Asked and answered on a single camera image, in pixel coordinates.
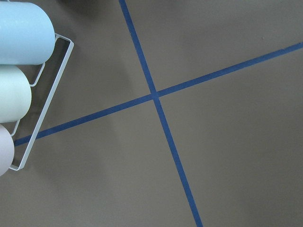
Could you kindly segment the pale green cup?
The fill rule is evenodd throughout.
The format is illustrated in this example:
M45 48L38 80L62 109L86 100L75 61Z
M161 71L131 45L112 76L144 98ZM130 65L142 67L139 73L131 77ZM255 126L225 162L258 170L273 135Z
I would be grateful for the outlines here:
M31 87L25 74L14 65L0 66L0 122L16 122L31 105Z

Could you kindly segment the light blue cup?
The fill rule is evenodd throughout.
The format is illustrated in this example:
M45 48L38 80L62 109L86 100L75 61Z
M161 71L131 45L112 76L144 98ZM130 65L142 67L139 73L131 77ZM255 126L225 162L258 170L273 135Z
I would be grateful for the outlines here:
M52 55L55 32L48 15L30 2L0 2L0 63L39 65Z

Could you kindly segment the pale purple cup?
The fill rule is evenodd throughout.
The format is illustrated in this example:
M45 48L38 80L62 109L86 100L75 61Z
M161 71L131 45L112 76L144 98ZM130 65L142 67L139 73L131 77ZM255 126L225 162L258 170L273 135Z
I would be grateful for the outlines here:
M14 142L9 131L0 126L0 175L7 172L13 162L15 154Z

